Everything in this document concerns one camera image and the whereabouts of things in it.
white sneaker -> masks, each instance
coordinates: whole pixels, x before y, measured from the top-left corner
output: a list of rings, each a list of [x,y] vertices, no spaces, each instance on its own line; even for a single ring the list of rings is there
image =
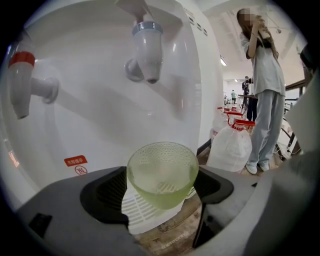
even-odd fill
[[[249,173],[251,174],[256,174],[257,173],[257,167],[256,166],[252,166],[252,165],[245,165],[246,169],[248,170]]]
[[[269,168],[269,163],[258,163],[258,165],[260,166],[261,170],[262,171],[268,171],[270,168]]]

person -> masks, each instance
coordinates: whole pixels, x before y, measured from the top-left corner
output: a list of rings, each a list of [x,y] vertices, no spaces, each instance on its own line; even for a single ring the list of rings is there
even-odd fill
[[[249,77],[248,76],[245,76],[245,78],[244,78],[244,82],[242,83],[242,91],[243,91],[243,95],[249,94]],[[243,97],[243,104],[245,105],[246,108],[248,108],[248,98],[247,97]]]
[[[258,98],[255,128],[251,134],[252,151],[245,165],[251,174],[256,174],[257,164],[263,171],[269,169],[269,160],[281,131],[285,79],[274,39],[261,16],[250,13],[249,8],[243,8],[236,17],[242,29],[241,45],[246,58],[252,62],[254,95]],[[267,33],[268,38],[263,38],[262,33]]]
[[[235,90],[232,90],[232,92],[231,92],[231,99],[233,101],[233,104],[236,104],[236,93],[235,93]]]
[[[254,96],[254,79],[250,78],[248,80],[249,83],[249,95]],[[246,118],[249,121],[255,121],[257,118],[257,104],[258,104],[258,99],[257,98],[249,98],[249,103],[248,103],[248,108],[246,112]]]

green glass cup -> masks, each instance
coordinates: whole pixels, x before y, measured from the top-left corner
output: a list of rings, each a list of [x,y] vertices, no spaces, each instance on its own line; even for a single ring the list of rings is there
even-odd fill
[[[198,159],[187,147],[174,142],[156,142],[137,150],[126,174],[147,202],[168,210],[190,192],[199,171]]]

faucet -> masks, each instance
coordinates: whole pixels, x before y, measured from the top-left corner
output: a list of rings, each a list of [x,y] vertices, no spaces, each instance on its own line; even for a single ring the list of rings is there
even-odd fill
[[[134,82],[146,80],[155,84],[160,79],[163,64],[163,29],[153,21],[145,0],[118,0],[115,4],[136,18],[132,29],[135,57],[125,63],[125,75]]]
[[[24,30],[18,36],[7,70],[10,101],[18,119],[29,115],[31,95],[42,97],[46,104],[53,103],[59,91],[59,81],[54,77],[44,80],[32,77],[36,58],[35,46]]]

light blue pants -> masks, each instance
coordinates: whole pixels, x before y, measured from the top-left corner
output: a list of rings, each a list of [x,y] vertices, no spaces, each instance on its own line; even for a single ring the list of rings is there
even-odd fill
[[[264,90],[257,95],[255,127],[251,134],[252,152],[249,166],[267,164],[273,156],[285,111],[285,96],[273,90]]]

